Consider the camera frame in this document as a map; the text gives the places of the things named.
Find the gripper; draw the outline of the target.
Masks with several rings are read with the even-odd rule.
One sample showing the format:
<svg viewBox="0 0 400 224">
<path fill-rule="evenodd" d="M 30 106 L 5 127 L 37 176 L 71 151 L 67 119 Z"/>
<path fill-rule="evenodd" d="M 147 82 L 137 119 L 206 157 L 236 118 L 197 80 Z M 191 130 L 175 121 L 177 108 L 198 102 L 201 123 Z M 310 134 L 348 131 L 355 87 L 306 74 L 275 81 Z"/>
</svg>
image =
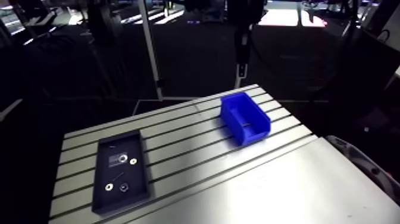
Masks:
<svg viewBox="0 0 400 224">
<path fill-rule="evenodd" d="M 227 19 L 235 27 L 236 62 L 247 64 L 249 61 L 249 46 L 243 44 L 250 34 L 250 25 L 257 24 L 263 16 L 265 0 L 228 0 Z"/>
</svg>

